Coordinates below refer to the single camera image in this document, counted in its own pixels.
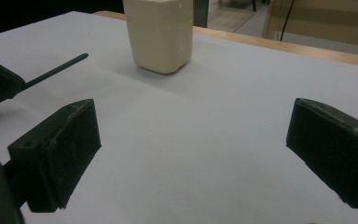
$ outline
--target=wooden table edge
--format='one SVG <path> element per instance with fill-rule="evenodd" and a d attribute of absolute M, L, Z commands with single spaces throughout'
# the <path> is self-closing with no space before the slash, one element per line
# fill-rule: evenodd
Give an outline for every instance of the wooden table edge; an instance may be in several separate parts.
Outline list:
<path fill-rule="evenodd" d="M 98 11 L 94 13 L 95 15 L 125 20 L 126 17 L 122 13 L 116 13 L 111 11 Z M 314 58 L 320 58 L 325 60 L 330 60 L 340 63 L 351 63 L 358 65 L 358 54 L 340 52 L 330 49 L 318 49 L 314 47 L 308 47 L 303 45 L 291 44 L 286 42 L 280 42 L 270 39 L 265 39 L 261 37 L 249 36 L 249 35 L 239 35 L 233 34 L 224 31 L 217 31 L 207 28 L 201 28 L 195 26 L 193 29 L 195 34 L 208 35 L 212 37 L 222 38 L 226 40 L 231 40 L 235 42 L 240 42 L 243 44 L 254 45 L 267 49 L 276 49 L 284 52 L 295 53 L 299 55 L 306 55 Z"/>

